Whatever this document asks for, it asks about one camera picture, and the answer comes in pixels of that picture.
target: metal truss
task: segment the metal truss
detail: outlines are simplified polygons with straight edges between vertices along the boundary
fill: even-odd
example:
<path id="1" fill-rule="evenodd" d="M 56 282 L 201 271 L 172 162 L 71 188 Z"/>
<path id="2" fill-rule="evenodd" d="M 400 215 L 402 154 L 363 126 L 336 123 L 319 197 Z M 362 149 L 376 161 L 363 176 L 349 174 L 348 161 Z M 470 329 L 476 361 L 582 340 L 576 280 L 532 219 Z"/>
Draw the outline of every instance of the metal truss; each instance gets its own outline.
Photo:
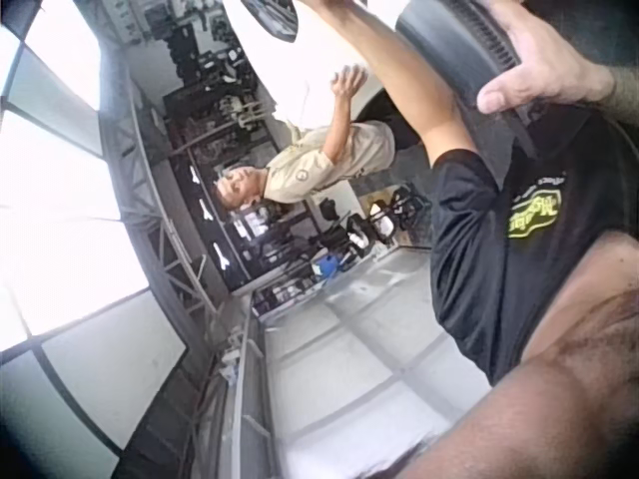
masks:
<path id="1" fill-rule="evenodd" d="M 199 333 L 203 333 L 208 340 L 202 343 L 193 337 L 195 331 L 191 331 L 188 336 L 192 340 L 187 342 L 208 356 L 212 346 L 209 333 L 220 321 L 218 309 L 200 281 L 207 258 L 201 258 L 199 271 L 195 271 L 192 259 L 164 209 L 145 150 L 152 148 L 154 154 L 162 154 L 167 158 L 170 153 L 169 143 L 167 141 L 166 145 L 160 143 L 151 146 L 143 144 L 133 84 L 124 57 L 124 45 L 102 2 L 76 0 L 76 4 L 98 37 L 102 51 L 100 129 L 122 221 L 127 225 L 145 273 L 147 276 L 155 276 L 155 281 L 149 277 L 154 293 L 171 295 L 170 300 L 177 300 L 182 306 L 183 311 L 180 311 L 179 316 L 190 318 L 190 324 L 183 324 L 183 339 L 187 332 L 185 329 L 193 329 L 194 325 L 199 324 Z M 151 132 L 148 136 L 157 138 L 158 132 Z M 158 281 L 163 283 L 162 287 L 153 287 L 154 284 L 158 285 Z M 176 326 L 174 318 L 169 320 Z"/>

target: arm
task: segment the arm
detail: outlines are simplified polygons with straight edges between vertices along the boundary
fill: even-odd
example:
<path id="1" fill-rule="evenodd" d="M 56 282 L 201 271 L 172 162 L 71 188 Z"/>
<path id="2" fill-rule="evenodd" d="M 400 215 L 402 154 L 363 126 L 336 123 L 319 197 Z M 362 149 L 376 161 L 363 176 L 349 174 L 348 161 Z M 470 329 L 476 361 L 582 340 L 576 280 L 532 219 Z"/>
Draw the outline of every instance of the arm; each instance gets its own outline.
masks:
<path id="1" fill-rule="evenodd" d="M 406 479 L 626 477 L 639 439 L 637 292 L 592 308 L 513 370 Z"/>
<path id="2" fill-rule="evenodd" d="M 507 32 L 522 63 L 479 92 L 481 112 L 501 112 L 545 98 L 563 104 L 585 102 L 639 126 L 639 69 L 607 68 L 588 61 L 519 1 L 484 3 Z"/>
<path id="3" fill-rule="evenodd" d="M 342 152 L 350 134 L 350 101 L 365 81 L 366 74 L 359 67 L 344 68 L 332 81 L 335 107 L 326 141 L 321 150 L 334 165 L 342 160 Z"/>
<path id="4" fill-rule="evenodd" d="M 639 68 L 608 70 L 614 81 L 612 93 L 594 106 L 620 122 L 639 127 Z M 599 88 L 604 94 L 607 91 L 605 84 Z"/>
<path id="5" fill-rule="evenodd" d="M 454 149 L 476 151 L 453 95 L 430 66 L 385 25 L 349 0 L 303 0 L 350 42 L 372 67 L 431 163 Z"/>

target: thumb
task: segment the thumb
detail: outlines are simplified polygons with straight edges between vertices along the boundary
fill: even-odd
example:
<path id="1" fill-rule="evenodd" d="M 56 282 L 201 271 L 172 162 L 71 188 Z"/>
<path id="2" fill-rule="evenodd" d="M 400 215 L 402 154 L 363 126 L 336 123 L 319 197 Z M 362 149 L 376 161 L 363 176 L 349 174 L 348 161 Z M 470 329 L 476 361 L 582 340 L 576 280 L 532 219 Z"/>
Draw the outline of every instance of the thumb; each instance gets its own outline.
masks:
<path id="1" fill-rule="evenodd" d="M 534 100 L 539 92 L 531 72 L 519 65 L 485 85 L 477 95 L 477 108 L 485 115 L 503 112 Z"/>

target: hand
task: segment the hand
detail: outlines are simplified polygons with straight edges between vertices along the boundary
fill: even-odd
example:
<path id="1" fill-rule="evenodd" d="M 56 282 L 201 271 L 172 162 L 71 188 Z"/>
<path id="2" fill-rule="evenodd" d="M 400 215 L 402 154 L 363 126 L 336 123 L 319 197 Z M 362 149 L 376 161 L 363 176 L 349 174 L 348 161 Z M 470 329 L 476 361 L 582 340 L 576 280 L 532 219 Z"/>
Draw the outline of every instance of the hand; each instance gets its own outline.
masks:
<path id="1" fill-rule="evenodd" d="M 350 100 L 365 83 L 366 78 L 364 68 L 357 65 L 352 68 L 344 67 L 340 73 L 335 74 L 330 82 L 330 88 L 336 97 Z"/>
<path id="2" fill-rule="evenodd" d="M 521 65 L 484 86 L 477 107 L 484 114 L 524 105 L 535 98 L 555 103 L 598 102 L 614 89 L 603 66 L 582 57 L 557 31 L 516 0 L 483 0 L 510 37 Z"/>

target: floor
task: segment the floor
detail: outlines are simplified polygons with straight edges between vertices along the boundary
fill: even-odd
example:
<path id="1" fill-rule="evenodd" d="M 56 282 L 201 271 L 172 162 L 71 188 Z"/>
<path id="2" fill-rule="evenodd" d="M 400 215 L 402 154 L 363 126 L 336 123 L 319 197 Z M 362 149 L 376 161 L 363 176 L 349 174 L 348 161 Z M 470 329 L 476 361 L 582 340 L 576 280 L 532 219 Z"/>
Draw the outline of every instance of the floor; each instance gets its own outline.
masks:
<path id="1" fill-rule="evenodd" d="M 428 255 L 398 250 L 336 278 L 267 333 L 288 479 L 348 479 L 431 441 L 489 390 L 436 323 Z"/>

